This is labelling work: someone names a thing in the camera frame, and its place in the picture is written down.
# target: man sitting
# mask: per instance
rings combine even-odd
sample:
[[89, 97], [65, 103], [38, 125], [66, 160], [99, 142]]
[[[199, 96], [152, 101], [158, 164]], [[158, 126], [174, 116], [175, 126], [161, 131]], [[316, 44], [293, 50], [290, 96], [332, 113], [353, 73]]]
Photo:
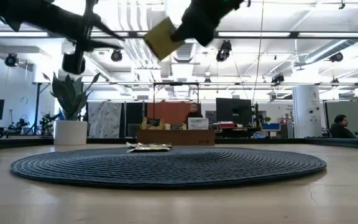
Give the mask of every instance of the man sitting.
[[334, 120], [334, 124], [329, 129], [329, 133], [333, 138], [342, 139], [357, 139], [347, 128], [347, 117], [343, 114], [337, 115]]

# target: person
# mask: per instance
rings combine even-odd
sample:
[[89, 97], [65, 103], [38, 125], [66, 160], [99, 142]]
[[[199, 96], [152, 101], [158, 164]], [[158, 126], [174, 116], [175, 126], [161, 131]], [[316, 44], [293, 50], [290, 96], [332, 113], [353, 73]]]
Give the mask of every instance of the person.
[[357, 139], [347, 128], [348, 125], [347, 117], [343, 114], [337, 115], [334, 120], [334, 124], [329, 129], [329, 133], [333, 138], [347, 138]]
[[191, 103], [190, 105], [190, 112], [187, 114], [186, 119], [185, 119], [185, 124], [188, 127], [188, 119], [189, 118], [202, 118], [203, 115], [200, 113], [200, 111], [198, 110], [198, 104], [197, 103]]

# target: green leaves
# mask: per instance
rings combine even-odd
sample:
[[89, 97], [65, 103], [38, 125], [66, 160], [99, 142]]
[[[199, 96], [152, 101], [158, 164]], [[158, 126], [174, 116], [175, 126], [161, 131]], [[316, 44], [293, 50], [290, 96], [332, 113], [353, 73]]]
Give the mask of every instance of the green leaves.
[[86, 89], [85, 91], [88, 91], [88, 90], [91, 88], [91, 86], [99, 80], [99, 77], [100, 77], [101, 74], [102, 74], [102, 73], [98, 72], [98, 73], [93, 77], [91, 84], [87, 87], [87, 89]]
[[44, 79], [50, 81], [50, 78], [49, 78], [46, 74], [43, 73], [42, 75], [44, 76]]
[[101, 73], [96, 74], [93, 77], [93, 80], [86, 91], [81, 92], [81, 90], [76, 91], [76, 87], [80, 87], [82, 85], [82, 77], [77, 80], [72, 80], [69, 75], [65, 77], [64, 80], [59, 80], [56, 74], [53, 76], [52, 81], [52, 91], [51, 95], [55, 97], [60, 106], [62, 107], [63, 116], [66, 120], [76, 120], [78, 114], [81, 112], [82, 108], [86, 105], [88, 100], [88, 94], [86, 94], [89, 88], [98, 81]]

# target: gray round mat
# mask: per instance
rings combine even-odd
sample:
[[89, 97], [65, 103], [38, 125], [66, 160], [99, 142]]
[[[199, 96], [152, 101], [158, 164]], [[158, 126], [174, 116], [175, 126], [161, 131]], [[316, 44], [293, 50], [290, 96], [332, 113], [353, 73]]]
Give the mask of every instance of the gray round mat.
[[21, 177], [58, 184], [120, 188], [224, 187], [324, 170], [314, 156], [223, 147], [174, 147], [128, 154], [126, 148], [85, 149], [30, 156], [11, 165]]

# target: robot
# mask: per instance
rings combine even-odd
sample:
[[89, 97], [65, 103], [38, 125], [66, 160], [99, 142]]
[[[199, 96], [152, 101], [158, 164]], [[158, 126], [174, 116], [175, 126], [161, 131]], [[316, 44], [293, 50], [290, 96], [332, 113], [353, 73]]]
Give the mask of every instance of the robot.
[[[19, 31], [21, 24], [28, 24], [73, 42], [76, 45], [75, 52], [64, 55], [62, 67], [66, 72], [79, 75], [85, 70], [84, 52], [92, 52], [97, 48], [121, 49], [117, 45], [90, 40], [93, 27], [112, 38], [124, 40], [93, 12], [98, 1], [86, 0], [84, 16], [79, 16], [52, 4], [54, 0], [0, 0], [0, 21], [15, 32]], [[171, 39], [179, 42], [195, 38], [202, 46], [207, 46], [213, 40], [221, 19], [232, 10], [239, 9], [243, 1], [192, 0], [182, 17], [183, 23]], [[247, 7], [250, 7], [251, 0], [247, 1]]]
[[[247, 7], [250, 7], [251, 0], [247, 1]], [[171, 39], [179, 42], [194, 38], [202, 46], [207, 46], [213, 40], [221, 19], [239, 9], [242, 2], [244, 0], [192, 0], [181, 18], [182, 24]]]
[[84, 52], [98, 48], [121, 49], [120, 46], [91, 40], [93, 27], [112, 38], [124, 40], [101, 22], [100, 16], [93, 12], [98, 0], [86, 0], [84, 16], [66, 11], [54, 4], [54, 0], [0, 0], [0, 21], [18, 32], [21, 24], [44, 30], [51, 36], [66, 38], [75, 44], [73, 54], [65, 54], [62, 67], [66, 72], [81, 74], [85, 70]]

